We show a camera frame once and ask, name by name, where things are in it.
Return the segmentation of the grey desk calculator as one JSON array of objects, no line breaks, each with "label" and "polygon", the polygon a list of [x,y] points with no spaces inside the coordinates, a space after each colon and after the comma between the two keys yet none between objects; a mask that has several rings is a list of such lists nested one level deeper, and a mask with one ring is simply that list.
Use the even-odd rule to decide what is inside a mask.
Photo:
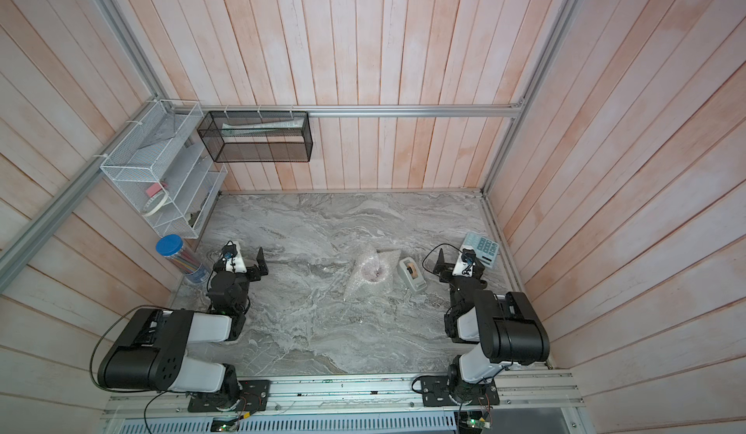
[{"label": "grey desk calculator", "polygon": [[499,256],[500,245],[488,237],[469,232],[462,242],[462,249],[471,249],[485,267],[493,268]]}]

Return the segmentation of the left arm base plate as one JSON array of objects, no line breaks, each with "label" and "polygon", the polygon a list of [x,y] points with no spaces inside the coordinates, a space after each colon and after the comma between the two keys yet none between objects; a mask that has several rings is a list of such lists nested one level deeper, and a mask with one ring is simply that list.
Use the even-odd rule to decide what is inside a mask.
[{"label": "left arm base plate", "polygon": [[237,380],[224,383],[217,392],[190,395],[189,413],[240,412],[254,414],[266,410],[271,382]]}]

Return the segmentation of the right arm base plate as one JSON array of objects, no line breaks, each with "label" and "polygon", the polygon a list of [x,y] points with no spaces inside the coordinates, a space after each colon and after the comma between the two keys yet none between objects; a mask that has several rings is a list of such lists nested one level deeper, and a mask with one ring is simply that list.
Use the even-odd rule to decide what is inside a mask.
[{"label": "right arm base plate", "polygon": [[448,376],[423,375],[413,379],[411,387],[421,395],[426,407],[493,407],[499,404],[497,389],[488,383],[464,383]]}]

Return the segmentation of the white tape roll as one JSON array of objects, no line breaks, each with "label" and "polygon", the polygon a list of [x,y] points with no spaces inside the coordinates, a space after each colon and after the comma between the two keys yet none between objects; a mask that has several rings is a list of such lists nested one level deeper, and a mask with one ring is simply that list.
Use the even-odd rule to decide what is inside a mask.
[{"label": "white tape roll", "polygon": [[169,202],[169,199],[170,196],[165,189],[155,193],[144,205],[143,216],[145,218],[153,216]]}]

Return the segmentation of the aluminium frame horizontal bar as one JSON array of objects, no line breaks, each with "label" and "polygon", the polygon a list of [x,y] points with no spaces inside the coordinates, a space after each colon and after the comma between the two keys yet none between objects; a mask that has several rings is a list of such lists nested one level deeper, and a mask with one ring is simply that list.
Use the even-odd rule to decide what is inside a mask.
[{"label": "aluminium frame horizontal bar", "polygon": [[522,106],[511,105],[310,105],[201,106],[207,112],[307,113],[308,117],[518,117]]}]

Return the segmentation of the aluminium mounting rail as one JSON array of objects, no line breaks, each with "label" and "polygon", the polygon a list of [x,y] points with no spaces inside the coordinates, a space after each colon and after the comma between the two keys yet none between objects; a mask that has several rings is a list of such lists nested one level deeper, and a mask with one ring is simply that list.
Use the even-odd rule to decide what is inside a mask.
[{"label": "aluminium mounting rail", "polygon": [[[271,377],[262,416],[357,414],[384,412],[425,412],[423,395],[414,390],[414,374],[286,376]],[[509,410],[544,408],[584,408],[573,375],[568,370],[515,367],[498,374],[488,386],[487,401],[451,402],[437,411]],[[184,395],[167,393],[159,398],[150,394],[113,396],[102,420],[149,420],[158,418],[198,418],[188,411]]]}]

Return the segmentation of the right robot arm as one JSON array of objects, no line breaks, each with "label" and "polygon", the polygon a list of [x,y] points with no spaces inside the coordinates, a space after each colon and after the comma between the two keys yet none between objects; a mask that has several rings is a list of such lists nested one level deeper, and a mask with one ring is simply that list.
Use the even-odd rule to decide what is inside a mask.
[{"label": "right robot arm", "polygon": [[498,295],[483,279],[485,265],[473,249],[462,248],[458,260],[450,263],[438,253],[429,272],[448,284],[450,306],[444,315],[446,335],[472,349],[455,357],[448,376],[423,383],[426,395],[448,395],[457,405],[493,399],[488,389],[508,366],[545,363],[550,356],[550,339],[528,296],[509,291]]}]

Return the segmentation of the blue lid straw jar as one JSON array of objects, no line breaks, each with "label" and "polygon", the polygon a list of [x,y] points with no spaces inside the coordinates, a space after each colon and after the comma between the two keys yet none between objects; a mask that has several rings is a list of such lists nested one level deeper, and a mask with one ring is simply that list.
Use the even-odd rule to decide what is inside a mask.
[{"label": "blue lid straw jar", "polygon": [[179,235],[171,234],[162,237],[155,248],[192,284],[203,284],[207,281],[208,270]]}]

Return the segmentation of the white tape dispenser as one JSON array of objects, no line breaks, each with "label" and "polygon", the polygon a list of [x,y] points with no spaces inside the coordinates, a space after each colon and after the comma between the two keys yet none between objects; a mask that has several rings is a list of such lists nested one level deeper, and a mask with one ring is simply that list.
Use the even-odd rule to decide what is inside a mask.
[{"label": "white tape dispenser", "polygon": [[412,257],[400,259],[396,271],[402,284],[409,290],[421,293],[427,289],[427,281]]}]

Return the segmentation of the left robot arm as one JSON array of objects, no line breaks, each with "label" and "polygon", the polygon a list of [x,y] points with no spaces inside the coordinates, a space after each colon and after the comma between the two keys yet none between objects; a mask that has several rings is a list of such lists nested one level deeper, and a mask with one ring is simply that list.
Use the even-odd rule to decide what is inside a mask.
[{"label": "left robot arm", "polygon": [[248,265],[240,246],[227,242],[208,280],[208,310],[135,308],[98,368],[89,370],[94,385],[112,393],[186,393],[194,411],[233,409],[247,394],[235,367],[191,357],[188,346],[236,341],[251,307],[250,285],[268,274],[263,249]]}]

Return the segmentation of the ruler in black basket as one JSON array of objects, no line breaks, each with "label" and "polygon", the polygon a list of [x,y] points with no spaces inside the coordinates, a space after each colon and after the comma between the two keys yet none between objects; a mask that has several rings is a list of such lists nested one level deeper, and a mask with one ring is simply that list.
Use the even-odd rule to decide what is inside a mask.
[{"label": "ruler in black basket", "polygon": [[220,132],[224,137],[295,137],[302,135],[304,126],[303,119],[224,123]]}]

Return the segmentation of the pink eraser block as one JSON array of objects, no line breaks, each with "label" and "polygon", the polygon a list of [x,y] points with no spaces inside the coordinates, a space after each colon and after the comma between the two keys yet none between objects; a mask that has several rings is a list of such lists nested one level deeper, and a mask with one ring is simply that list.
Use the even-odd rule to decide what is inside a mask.
[{"label": "pink eraser block", "polygon": [[161,191],[164,191],[165,187],[162,183],[152,183],[150,186],[147,187],[145,193],[148,196],[148,198],[153,198],[154,196],[157,196]]}]

